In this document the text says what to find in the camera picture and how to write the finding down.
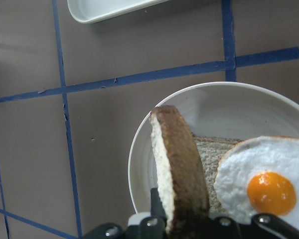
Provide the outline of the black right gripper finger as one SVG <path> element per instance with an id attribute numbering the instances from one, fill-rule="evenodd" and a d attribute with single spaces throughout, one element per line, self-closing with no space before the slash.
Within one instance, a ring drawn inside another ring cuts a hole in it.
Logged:
<path id="1" fill-rule="evenodd" d="M 150 190 L 150 214 L 161 218 L 166 224 L 166 214 L 159 197 L 158 188 L 151 188 Z"/>

